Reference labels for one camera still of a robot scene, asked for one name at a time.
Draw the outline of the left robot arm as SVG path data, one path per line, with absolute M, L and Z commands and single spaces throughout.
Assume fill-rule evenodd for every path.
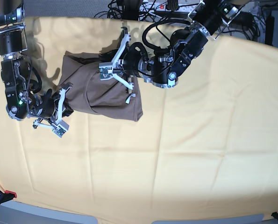
M 119 69 L 159 88 L 175 87 L 192 60 L 201 54 L 209 37 L 221 25 L 228 26 L 246 4 L 246 0 L 201 0 L 186 20 L 167 18 L 149 25 L 141 42 L 127 47 Z M 167 24 L 183 24 L 185 28 L 172 33 L 166 48 L 147 40 L 149 31 Z

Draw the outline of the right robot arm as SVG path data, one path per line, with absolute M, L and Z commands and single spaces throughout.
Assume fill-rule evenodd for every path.
M 24 18 L 22 0 L 0 0 L 1 79 L 7 98 L 6 111 L 17 121 L 35 117 L 38 123 L 46 120 L 54 124 L 73 113 L 65 99 L 69 86 L 59 92 L 48 89 L 40 94 L 41 77 L 32 59 L 24 53 L 28 49 Z

